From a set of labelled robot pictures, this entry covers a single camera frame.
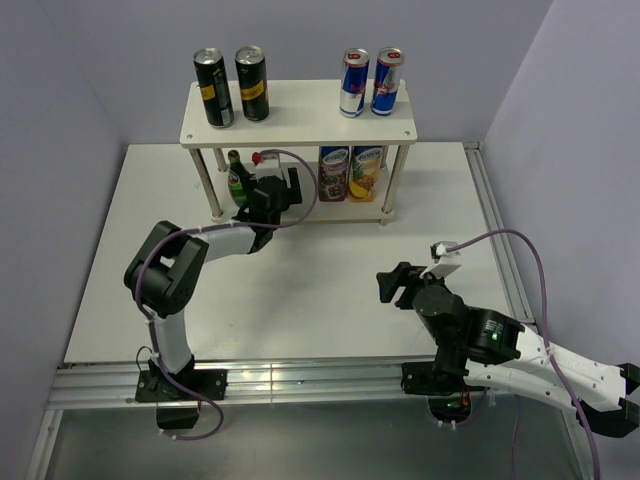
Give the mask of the tall green glass bottle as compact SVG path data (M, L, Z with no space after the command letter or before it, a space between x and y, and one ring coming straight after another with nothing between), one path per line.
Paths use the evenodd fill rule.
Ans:
M237 150L230 150L227 154L229 169L227 175L228 190L233 202L242 207L247 202L247 192L256 184L255 175L250 173L241 161Z

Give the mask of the dark olive beverage can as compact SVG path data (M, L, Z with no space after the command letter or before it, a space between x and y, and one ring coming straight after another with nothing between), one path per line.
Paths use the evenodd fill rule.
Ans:
M270 107L263 50L255 45L241 47L235 54L235 66L244 116L253 122L265 120Z

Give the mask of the small red-tab silver can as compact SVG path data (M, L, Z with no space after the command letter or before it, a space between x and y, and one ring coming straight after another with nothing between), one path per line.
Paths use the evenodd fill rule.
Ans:
M339 109L346 117L359 116L364 108L369 55L361 48L344 52Z

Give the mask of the black and gold can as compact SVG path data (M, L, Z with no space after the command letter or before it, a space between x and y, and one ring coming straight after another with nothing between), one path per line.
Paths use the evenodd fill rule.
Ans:
M209 124L229 127L234 122L234 112L222 52L217 48L200 49L194 53L193 63Z

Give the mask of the blue silver energy drink can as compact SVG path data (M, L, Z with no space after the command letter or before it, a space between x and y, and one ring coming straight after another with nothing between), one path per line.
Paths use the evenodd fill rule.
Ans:
M379 51L374 75L374 91L371 110L379 116L392 113L398 94L404 53L395 47L386 47Z

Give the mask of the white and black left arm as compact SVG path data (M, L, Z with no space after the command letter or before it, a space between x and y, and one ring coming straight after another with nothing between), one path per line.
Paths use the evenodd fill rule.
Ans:
M183 399L195 386L184 311L203 266L232 255L254 254L271 241L281 227L282 213L302 203L297 169L290 167L287 174L286 179L259 179L226 223L191 230L169 221L156 223L126 269L124 285L147 319L154 362L163 370L159 388L170 398Z

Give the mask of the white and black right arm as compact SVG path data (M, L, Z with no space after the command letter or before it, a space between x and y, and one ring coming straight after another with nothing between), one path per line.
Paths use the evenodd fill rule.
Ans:
M638 428L639 407L628 399L639 386L637 366L590 360L546 344L509 316L466 304L445 284L453 270L401 262L376 275L381 302L415 312L437 347L433 360L403 364L405 393L491 388L573 413L601 436L623 438Z

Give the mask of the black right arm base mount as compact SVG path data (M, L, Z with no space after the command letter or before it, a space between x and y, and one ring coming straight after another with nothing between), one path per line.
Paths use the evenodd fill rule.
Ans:
M424 396L432 422L441 429L457 429L470 424L488 406L486 387L472 387L463 377L444 373L434 361L401 364L400 388L406 395Z

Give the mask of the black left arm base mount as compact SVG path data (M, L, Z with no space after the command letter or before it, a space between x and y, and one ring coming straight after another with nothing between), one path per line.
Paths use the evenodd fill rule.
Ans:
M165 433L183 434L195 427L202 407L225 397L227 371L190 370L165 376L158 368L142 370L134 395L137 404L156 406L156 425Z

